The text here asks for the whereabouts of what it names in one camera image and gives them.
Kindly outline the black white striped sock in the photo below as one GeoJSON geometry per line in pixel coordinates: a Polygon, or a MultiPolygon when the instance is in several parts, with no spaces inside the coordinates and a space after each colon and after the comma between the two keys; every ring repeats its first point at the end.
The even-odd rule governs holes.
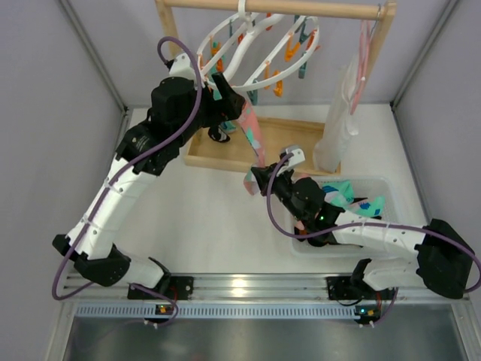
{"type": "Polygon", "coordinates": [[[230,137],[218,126],[212,126],[208,129],[208,136],[217,143],[226,143],[230,141],[230,137]]]}

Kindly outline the pink teal sock front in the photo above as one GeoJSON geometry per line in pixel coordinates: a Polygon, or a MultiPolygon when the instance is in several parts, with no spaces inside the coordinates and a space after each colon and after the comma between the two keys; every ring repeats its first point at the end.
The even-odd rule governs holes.
{"type": "MultiPolygon", "coordinates": [[[[256,160],[253,163],[253,166],[261,168],[265,167],[265,143],[263,141],[258,117],[249,100],[246,100],[240,117],[237,119],[237,124],[240,126],[240,129],[244,133],[255,154],[256,160]]],[[[255,176],[250,169],[244,177],[244,187],[251,196],[254,196],[259,191],[255,176]]]]}

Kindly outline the pink teal sock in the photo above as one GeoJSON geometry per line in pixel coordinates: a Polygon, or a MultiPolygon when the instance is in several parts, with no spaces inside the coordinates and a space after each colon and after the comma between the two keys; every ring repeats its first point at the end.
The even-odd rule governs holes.
{"type": "MultiPolygon", "coordinates": [[[[263,141],[258,117],[249,100],[246,100],[240,117],[237,119],[237,124],[240,126],[240,129],[244,133],[255,154],[256,160],[253,163],[253,166],[261,168],[265,167],[265,143],[263,141]]],[[[251,196],[254,196],[259,191],[255,176],[250,169],[244,177],[244,187],[251,196]]]]}
{"type": "Polygon", "coordinates": [[[301,221],[297,221],[297,222],[295,223],[294,227],[295,227],[298,231],[303,231],[303,230],[305,230],[304,224],[303,224],[301,221]]]}

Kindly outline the mint green sock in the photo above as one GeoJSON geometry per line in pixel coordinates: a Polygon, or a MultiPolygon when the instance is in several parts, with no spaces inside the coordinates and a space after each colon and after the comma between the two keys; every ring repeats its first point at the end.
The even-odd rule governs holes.
{"type": "Polygon", "coordinates": [[[383,196],[356,198],[349,206],[349,209],[362,217],[380,218],[383,214],[385,202],[386,200],[383,196]]]}
{"type": "Polygon", "coordinates": [[[354,202],[355,194],[349,180],[328,182],[322,185],[325,200],[338,207],[346,207],[354,202]]]}

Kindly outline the white round clip hanger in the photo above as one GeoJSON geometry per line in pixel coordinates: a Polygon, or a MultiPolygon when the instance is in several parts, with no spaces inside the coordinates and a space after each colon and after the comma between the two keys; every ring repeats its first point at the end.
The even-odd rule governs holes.
{"type": "MultiPolygon", "coordinates": [[[[258,22],[257,16],[247,11],[245,1],[239,1],[237,13],[223,20],[201,42],[196,51],[197,66],[208,85],[213,85],[214,70],[231,80],[254,40],[284,18],[282,14],[268,13],[258,22]]],[[[289,31],[257,69],[233,89],[246,93],[273,87],[274,94],[281,97],[285,78],[295,72],[305,76],[307,61],[320,48],[319,39],[319,19],[296,15],[289,31]]]]}

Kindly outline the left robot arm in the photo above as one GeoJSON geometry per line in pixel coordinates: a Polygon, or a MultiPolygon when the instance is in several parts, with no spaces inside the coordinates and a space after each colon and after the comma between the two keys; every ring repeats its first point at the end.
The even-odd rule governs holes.
{"type": "Polygon", "coordinates": [[[162,80],[151,92],[146,119],[125,133],[106,180],[80,222],[54,238],[53,246],[85,279],[103,287],[136,283],[150,289],[168,279],[159,262],[123,253],[114,242],[142,192],[179,156],[181,147],[199,129],[216,129],[241,115],[244,97],[220,72],[213,82],[220,99],[207,85],[196,86],[184,77],[162,80]]]}

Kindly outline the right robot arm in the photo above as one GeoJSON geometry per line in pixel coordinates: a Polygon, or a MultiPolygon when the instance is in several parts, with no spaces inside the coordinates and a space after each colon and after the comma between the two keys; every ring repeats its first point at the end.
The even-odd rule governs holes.
{"type": "Polygon", "coordinates": [[[358,261],[351,274],[354,286],[381,291],[397,287],[424,287],[447,299],[461,299],[475,260],[474,251],[444,220],[425,226],[405,226],[363,217],[326,200],[326,193],[311,177],[292,180],[275,167],[252,169],[261,194],[276,196],[303,224],[296,237],[313,247],[359,246],[388,255],[358,261]]]}

